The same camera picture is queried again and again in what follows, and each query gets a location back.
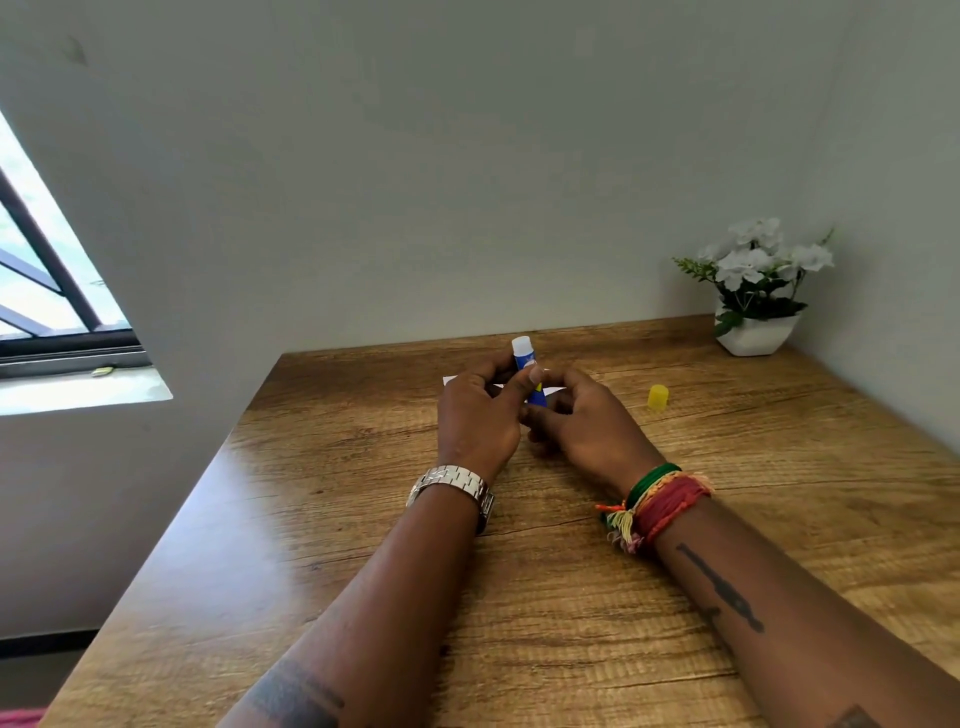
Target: potted plant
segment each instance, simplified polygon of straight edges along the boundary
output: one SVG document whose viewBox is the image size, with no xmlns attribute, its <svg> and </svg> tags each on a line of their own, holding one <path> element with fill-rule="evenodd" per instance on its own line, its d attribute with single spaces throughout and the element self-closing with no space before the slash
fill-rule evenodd
<svg viewBox="0 0 960 728">
<path fill-rule="evenodd" d="M 827 236 L 810 245 L 783 244 L 776 217 L 730 227 L 730 238 L 696 258 L 674 258 L 684 273 L 707 280 L 720 293 L 714 335 L 736 356 L 775 352 L 800 321 L 806 303 L 797 290 L 808 273 L 833 265 Z"/>
</svg>

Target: white wall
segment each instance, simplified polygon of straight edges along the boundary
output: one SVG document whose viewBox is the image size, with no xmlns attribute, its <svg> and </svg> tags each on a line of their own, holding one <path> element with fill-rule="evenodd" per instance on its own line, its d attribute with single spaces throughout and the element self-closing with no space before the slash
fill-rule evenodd
<svg viewBox="0 0 960 728">
<path fill-rule="evenodd" d="M 960 452 L 960 4 L 859 10 L 799 205 L 837 267 L 798 341 Z"/>
<path fill-rule="evenodd" d="M 0 5 L 0 106 L 175 397 L 0 419 L 0 637 L 102 621 L 282 351 L 707 310 L 668 257 L 795 198 L 850 18 Z"/>
</svg>

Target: person's right arm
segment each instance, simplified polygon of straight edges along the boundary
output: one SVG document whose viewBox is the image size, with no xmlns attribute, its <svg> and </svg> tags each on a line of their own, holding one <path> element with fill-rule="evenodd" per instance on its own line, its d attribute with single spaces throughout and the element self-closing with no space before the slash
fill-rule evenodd
<svg viewBox="0 0 960 728">
<path fill-rule="evenodd" d="M 527 405 L 531 439 L 559 446 L 625 499 L 664 462 L 620 401 L 576 370 L 550 408 Z M 960 726 L 960 682 L 780 551 L 721 502 L 702 497 L 653 544 L 730 651 L 772 726 Z"/>
</svg>

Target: yellow glue stick cap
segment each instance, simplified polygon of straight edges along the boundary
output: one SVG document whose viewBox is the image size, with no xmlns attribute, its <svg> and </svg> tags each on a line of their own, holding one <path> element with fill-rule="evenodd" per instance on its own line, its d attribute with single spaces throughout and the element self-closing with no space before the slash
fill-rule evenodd
<svg viewBox="0 0 960 728">
<path fill-rule="evenodd" d="M 647 398 L 647 406 L 654 412 L 662 412 L 666 409 L 668 397 L 670 397 L 670 390 L 662 384 L 654 384 L 650 388 L 650 397 Z"/>
</svg>

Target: wooden table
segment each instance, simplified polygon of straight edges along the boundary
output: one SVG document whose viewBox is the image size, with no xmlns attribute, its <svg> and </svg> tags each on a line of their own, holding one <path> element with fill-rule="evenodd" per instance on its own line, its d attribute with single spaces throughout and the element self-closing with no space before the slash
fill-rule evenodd
<svg viewBox="0 0 960 728">
<path fill-rule="evenodd" d="M 435 455 L 442 375 L 509 336 L 283 356 L 44 722 L 210 725 L 348 583 Z M 689 317 L 534 335 L 847 599 L 960 675 L 960 463 L 786 349 L 738 359 Z M 670 388 L 662 414 L 652 384 Z M 372 466 L 379 475 L 371 478 Z M 655 564 L 521 444 L 448 638 L 434 724 L 762 725 Z"/>
</svg>

